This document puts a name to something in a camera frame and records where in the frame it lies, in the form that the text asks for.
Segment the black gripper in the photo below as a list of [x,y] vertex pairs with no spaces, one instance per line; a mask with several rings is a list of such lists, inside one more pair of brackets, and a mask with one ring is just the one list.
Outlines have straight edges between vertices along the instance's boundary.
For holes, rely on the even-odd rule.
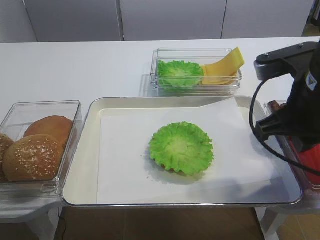
[[286,106],[255,125],[262,141],[270,136],[291,137],[294,148],[305,152],[320,143],[320,53],[313,53],[309,69],[293,78]]

